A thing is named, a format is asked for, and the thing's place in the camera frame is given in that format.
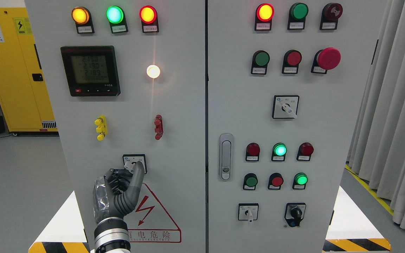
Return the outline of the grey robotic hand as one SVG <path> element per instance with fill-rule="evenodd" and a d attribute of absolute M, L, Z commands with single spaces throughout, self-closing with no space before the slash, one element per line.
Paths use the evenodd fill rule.
<path fill-rule="evenodd" d="M 137 162 L 131 173 L 127 169 L 109 169 L 95 180 L 93 208 L 95 222 L 110 217 L 124 218 L 137 206 L 145 168 Z"/>

